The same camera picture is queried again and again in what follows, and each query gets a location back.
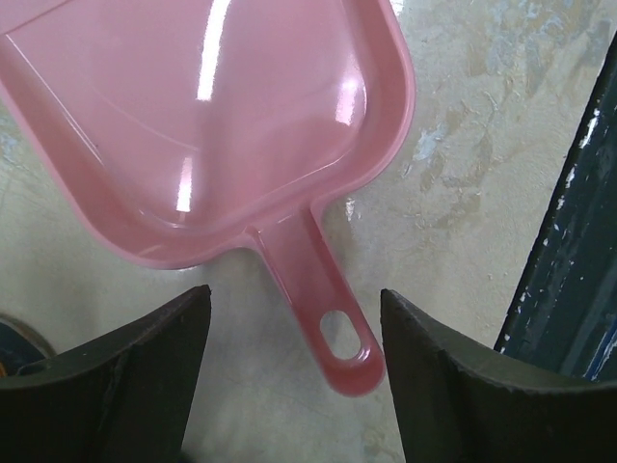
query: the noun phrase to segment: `chipped paint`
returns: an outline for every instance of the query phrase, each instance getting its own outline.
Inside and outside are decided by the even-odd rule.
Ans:
[[[587,125],[587,135],[585,135],[585,138],[583,138],[578,144],[580,148],[585,148],[587,145],[589,145],[589,143],[591,142],[591,137],[593,137],[594,131],[596,130],[596,127],[598,126],[599,122],[600,122],[600,110],[594,109],[594,118],[591,121],[589,121],[589,124]]]
[[[566,188],[570,188],[570,185],[572,185],[572,180],[574,180],[577,175],[576,168],[577,166],[574,166],[570,170],[570,173],[568,173],[568,176],[566,177]]]

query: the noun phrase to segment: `plastic dustpan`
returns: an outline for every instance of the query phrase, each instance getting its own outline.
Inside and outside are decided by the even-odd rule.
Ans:
[[[409,129],[388,0],[2,0],[0,34],[0,95],[93,234],[156,268],[258,251],[332,387],[379,384],[320,219]],[[360,338],[352,359],[321,333],[331,311]]]

